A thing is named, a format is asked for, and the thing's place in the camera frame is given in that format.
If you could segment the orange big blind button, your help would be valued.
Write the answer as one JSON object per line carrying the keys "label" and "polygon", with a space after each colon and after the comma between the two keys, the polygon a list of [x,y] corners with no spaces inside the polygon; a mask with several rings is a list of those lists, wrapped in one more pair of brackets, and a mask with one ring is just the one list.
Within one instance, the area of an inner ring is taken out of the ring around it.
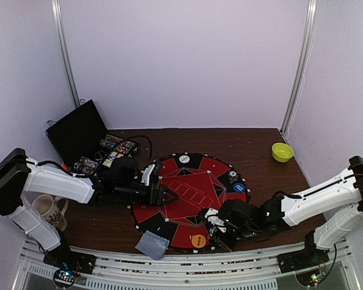
{"label": "orange big blind button", "polygon": [[194,248],[203,248],[206,246],[207,240],[204,235],[196,234],[191,237],[191,244]]}

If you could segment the white dealer button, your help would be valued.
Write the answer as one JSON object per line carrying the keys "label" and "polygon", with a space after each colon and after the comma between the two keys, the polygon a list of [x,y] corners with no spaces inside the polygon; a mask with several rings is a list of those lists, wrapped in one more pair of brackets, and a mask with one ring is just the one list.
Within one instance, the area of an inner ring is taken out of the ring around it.
{"label": "white dealer button", "polygon": [[179,161],[183,164],[186,164],[188,162],[190,162],[190,157],[188,155],[182,155],[179,157]]}

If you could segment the blue small blind button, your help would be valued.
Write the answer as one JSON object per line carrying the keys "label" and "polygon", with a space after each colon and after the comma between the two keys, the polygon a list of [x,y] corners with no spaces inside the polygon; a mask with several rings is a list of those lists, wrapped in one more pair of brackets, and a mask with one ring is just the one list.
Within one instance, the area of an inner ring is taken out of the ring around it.
{"label": "blue small blind button", "polygon": [[246,186],[243,183],[237,182],[233,185],[233,189],[237,193],[244,193],[246,190]]}

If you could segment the grey playing card deck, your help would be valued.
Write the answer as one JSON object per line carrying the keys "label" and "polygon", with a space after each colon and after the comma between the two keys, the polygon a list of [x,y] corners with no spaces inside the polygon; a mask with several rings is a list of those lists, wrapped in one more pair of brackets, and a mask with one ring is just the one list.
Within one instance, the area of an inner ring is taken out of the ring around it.
{"label": "grey playing card deck", "polygon": [[169,244],[168,239],[147,230],[143,233],[135,249],[154,260],[160,260],[168,250]]}

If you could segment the black white poker chip stack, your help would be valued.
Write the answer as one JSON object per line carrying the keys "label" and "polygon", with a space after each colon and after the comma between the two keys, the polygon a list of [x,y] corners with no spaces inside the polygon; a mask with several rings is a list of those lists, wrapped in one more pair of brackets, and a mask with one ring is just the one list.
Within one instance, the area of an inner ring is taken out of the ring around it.
{"label": "black white poker chip stack", "polygon": [[238,173],[234,170],[228,172],[228,177],[231,181],[235,181],[238,179]]}

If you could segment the black poker chip case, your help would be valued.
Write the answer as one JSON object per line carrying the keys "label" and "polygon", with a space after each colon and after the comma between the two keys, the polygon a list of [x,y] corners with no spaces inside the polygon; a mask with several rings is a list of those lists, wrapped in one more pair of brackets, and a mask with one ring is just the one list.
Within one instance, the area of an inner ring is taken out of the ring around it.
{"label": "black poker chip case", "polygon": [[56,121],[46,133],[64,164],[78,173],[105,172],[114,160],[132,157],[140,149],[138,142],[108,132],[92,100]]}

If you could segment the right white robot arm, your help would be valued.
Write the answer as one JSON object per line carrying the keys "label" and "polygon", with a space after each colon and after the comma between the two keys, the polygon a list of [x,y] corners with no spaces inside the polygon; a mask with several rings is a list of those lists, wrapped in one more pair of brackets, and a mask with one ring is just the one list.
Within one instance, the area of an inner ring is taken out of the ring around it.
{"label": "right white robot arm", "polygon": [[349,163],[323,183],[292,194],[279,191],[260,207],[234,199],[225,201],[218,210],[209,208],[202,218],[209,225],[210,243],[231,251],[238,240],[270,239],[338,208],[324,225],[307,235],[306,247],[298,253],[302,266],[312,266],[322,252],[363,221],[363,158],[354,156]]}

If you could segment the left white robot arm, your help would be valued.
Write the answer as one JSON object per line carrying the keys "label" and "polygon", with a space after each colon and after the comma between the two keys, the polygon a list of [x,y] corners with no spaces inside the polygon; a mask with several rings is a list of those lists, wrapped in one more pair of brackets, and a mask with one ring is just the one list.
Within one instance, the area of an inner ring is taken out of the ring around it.
{"label": "left white robot arm", "polygon": [[115,158],[110,167],[101,167],[93,175],[73,173],[52,161],[37,162],[25,150],[16,148],[0,162],[0,215],[11,219],[41,247],[61,268],[75,262],[72,251],[56,226],[50,225],[33,209],[23,192],[49,194],[81,204],[114,203],[163,206],[178,196],[160,185],[161,161],[140,170],[134,158]]}

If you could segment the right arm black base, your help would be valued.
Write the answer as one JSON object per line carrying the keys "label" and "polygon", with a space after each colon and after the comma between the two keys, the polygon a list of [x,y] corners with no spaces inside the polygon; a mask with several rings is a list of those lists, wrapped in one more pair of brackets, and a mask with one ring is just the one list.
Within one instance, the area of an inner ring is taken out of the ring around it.
{"label": "right arm black base", "polygon": [[318,266],[322,262],[328,262],[329,251],[304,248],[299,251],[279,254],[276,258],[281,273],[286,273]]}

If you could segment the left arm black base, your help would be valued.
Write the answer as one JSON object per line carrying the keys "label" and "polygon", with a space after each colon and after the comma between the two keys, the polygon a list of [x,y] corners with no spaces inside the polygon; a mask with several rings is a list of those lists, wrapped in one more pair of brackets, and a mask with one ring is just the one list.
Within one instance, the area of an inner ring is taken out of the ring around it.
{"label": "left arm black base", "polygon": [[58,247],[52,251],[46,251],[43,262],[64,271],[92,274],[96,257],[92,254],[72,251],[70,248]]}

